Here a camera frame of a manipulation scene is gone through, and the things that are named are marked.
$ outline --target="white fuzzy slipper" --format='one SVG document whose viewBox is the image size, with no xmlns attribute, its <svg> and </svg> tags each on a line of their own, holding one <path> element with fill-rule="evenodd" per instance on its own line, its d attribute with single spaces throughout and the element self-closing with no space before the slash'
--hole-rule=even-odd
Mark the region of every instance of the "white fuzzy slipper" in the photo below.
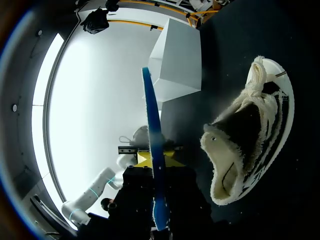
<svg viewBox="0 0 320 240">
<path fill-rule="evenodd" d="M 212 124 L 201 147 L 213 163 L 211 198 L 226 205 L 244 197 L 284 146 L 294 119 L 293 89 L 285 70 L 258 56 L 244 90 Z"/>
</svg>

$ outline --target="white box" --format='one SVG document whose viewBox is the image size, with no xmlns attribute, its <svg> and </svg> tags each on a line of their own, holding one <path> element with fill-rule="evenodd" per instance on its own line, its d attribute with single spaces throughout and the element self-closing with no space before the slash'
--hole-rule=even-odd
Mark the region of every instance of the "white box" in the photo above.
<svg viewBox="0 0 320 240">
<path fill-rule="evenodd" d="M 201 91 L 200 32 L 169 19 L 154 45 L 148 68 L 159 102 Z"/>
</svg>

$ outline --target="black clamp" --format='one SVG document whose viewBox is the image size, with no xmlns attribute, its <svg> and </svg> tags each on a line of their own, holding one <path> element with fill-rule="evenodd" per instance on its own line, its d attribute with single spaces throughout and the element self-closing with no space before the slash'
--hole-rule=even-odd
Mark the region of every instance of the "black clamp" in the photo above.
<svg viewBox="0 0 320 240">
<path fill-rule="evenodd" d="M 150 31 L 151 31 L 152 29 L 158 29 L 158 26 L 156 26 L 156 25 L 151 25 Z"/>
</svg>

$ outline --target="black table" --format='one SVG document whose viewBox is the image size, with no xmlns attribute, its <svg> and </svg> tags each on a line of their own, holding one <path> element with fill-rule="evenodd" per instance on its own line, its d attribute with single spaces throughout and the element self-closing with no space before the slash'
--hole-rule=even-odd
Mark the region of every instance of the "black table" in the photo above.
<svg viewBox="0 0 320 240">
<path fill-rule="evenodd" d="M 302 220 L 308 222 L 305 216 L 319 213 L 313 194 L 319 182 L 315 112 L 319 108 L 319 77 L 308 35 L 312 29 L 308 18 L 313 13 L 295 11 L 288 3 L 235 0 L 214 15 L 200 28 L 202 90 L 162 106 L 162 132 L 184 145 L 185 150 L 176 158 L 195 169 L 198 186 L 212 203 L 213 220 L 254 224 L 257 232 L 270 222 L 274 231 L 278 226 L 301 228 Z M 282 151 L 254 189 L 239 201 L 217 206 L 210 198 L 213 166 L 200 148 L 203 125 L 212 122 L 239 95 L 258 55 L 275 60 L 287 71 L 295 98 L 293 126 Z"/>
</svg>

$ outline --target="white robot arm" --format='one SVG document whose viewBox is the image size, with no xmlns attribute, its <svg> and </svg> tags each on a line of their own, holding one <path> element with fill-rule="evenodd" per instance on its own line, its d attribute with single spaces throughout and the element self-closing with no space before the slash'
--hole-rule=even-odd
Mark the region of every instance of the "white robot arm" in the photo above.
<svg viewBox="0 0 320 240">
<path fill-rule="evenodd" d="M 62 205 L 63 215 L 77 227 L 86 224 L 90 218 L 86 210 L 90 208 L 102 195 L 106 184 L 115 190 L 119 190 L 123 184 L 123 173 L 127 166 L 133 165 L 135 162 L 132 155 L 121 155 L 117 159 L 117 164 L 123 168 L 115 173 L 111 168 L 107 167 L 96 177 L 90 187 L 76 200 L 66 201 Z"/>
</svg>

